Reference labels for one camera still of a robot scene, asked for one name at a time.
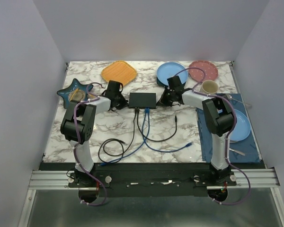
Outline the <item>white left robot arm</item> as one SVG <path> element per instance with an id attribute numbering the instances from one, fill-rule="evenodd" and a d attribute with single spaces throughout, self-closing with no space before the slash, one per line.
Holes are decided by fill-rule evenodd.
<path id="1" fill-rule="evenodd" d="M 86 187 L 95 183 L 95 174 L 91 172 L 94 167 L 89 147 L 89 139 L 93 132 L 94 121 L 97 114 L 107 111 L 120 110 L 128 106 L 128 101 L 122 95 L 123 84 L 111 80 L 103 94 L 96 95 L 90 87 L 101 85 L 92 82 L 85 86 L 80 100 L 71 100 L 62 120 L 60 131 L 73 147 L 76 161 L 75 169 L 82 172 L 79 181 Z"/>

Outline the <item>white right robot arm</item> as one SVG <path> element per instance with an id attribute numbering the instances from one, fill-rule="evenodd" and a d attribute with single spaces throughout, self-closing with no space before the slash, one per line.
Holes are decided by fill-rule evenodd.
<path id="1" fill-rule="evenodd" d="M 210 162 L 209 182 L 220 185 L 230 172 L 229 146 L 230 134 L 237 119 L 232 104 L 226 96 L 210 95 L 184 88 L 179 76 L 169 79 L 159 106 L 172 106 L 174 102 L 203 110 L 205 123 L 212 135 L 212 158 Z"/>

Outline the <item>black network switch box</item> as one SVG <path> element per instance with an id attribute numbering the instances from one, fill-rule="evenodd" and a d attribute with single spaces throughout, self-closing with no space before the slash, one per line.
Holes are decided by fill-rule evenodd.
<path id="1" fill-rule="evenodd" d="M 129 108 L 156 108 L 156 93 L 130 93 Z"/>

